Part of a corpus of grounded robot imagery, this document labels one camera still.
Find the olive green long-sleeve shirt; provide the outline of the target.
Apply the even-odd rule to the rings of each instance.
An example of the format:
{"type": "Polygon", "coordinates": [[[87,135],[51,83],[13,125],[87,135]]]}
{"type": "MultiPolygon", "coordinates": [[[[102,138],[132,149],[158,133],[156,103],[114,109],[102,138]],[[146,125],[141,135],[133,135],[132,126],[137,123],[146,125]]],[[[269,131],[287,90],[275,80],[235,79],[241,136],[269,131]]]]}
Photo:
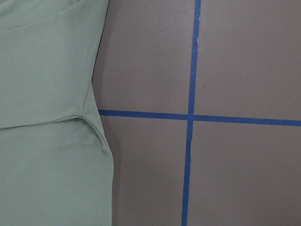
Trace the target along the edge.
{"type": "Polygon", "coordinates": [[[108,1],[0,3],[0,223],[111,225],[92,77],[108,1]]]}

